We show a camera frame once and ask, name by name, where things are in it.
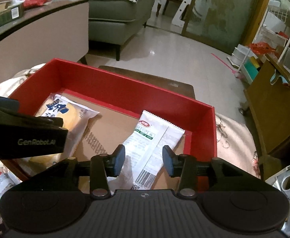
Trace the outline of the red cardboard box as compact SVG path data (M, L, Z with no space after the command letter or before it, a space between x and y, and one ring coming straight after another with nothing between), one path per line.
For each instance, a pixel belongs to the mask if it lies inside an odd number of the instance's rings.
M210 105L175 92L82 64L53 59L11 95L19 111L35 115L52 93L98 111L87 125L74 157L88 161L111 154L132 133L143 111L157 115L185 133L175 148L208 162L217 154L215 112Z

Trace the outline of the white green snack packet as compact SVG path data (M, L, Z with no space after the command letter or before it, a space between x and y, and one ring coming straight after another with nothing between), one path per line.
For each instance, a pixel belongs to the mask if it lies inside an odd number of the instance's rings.
M133 133L124 141L125 161L118 177L107 178L116 190L149 190L163 167L162 148L174 149L185 130L144 110Z

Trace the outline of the pink fly swatter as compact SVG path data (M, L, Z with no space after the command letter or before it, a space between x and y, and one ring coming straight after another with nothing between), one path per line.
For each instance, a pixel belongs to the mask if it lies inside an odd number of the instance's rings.
M231 72L232 72L232 74L233 75L235 75L235 76L237 76L238 75L238 72L234 69L234 68L232 68L232 67L230 67L226 62L224 62L221 58L219 58L217 55L215 55L215 54L213 54L213 53L211 53L211 55L214 57L214 58L216 58L218 61L220 61L224 66L226 66Z

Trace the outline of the floral pink tablecloth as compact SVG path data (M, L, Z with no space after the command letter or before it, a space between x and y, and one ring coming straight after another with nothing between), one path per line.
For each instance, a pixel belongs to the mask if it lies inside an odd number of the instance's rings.
M42 68L38 64L16 73L12 78L0 83L0 96L8 97L28 77ZM258 157L253 136L245 124L222 115L215 114L217 134L217 155L229 163L259 178Z

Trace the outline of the wooden cabinet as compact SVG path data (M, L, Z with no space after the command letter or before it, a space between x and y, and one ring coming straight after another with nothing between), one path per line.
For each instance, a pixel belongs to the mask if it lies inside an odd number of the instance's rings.
M244 90L261 146L263 179L290 165L290 74L271 57Z

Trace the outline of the dark wooden stool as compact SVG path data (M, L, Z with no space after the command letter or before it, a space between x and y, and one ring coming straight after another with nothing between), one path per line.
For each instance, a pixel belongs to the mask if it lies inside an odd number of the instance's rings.
M99 69L106 70L111 73L119 74L125 77L129 77L129 78L142 81L148 84L152 84L160 88L167 89L175 93L179 93L180 95L184 95L186 97L196 99L193 86L186 83L166 79L164 77L140 73L133 70L116 68L112 66L99 66Z

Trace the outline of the dark green long box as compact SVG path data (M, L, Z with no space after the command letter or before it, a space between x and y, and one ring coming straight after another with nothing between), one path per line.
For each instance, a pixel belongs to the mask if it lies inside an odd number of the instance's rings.
M22 3L9 7L3 12L0 12L0 27L21 18L23 15L24 7Z

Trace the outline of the grey sofa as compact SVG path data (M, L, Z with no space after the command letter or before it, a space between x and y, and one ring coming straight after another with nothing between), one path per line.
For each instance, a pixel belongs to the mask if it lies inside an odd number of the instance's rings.
M122 46L151 16L154 0L88 0L88 39L115 46L120 60Z

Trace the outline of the red packet on counter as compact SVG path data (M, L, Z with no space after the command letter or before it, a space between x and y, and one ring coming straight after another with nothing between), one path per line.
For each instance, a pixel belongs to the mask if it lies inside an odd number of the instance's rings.
M37 8L45 5L45 3L49 2L50 0L24 0L23 7L24 9L32 9Z

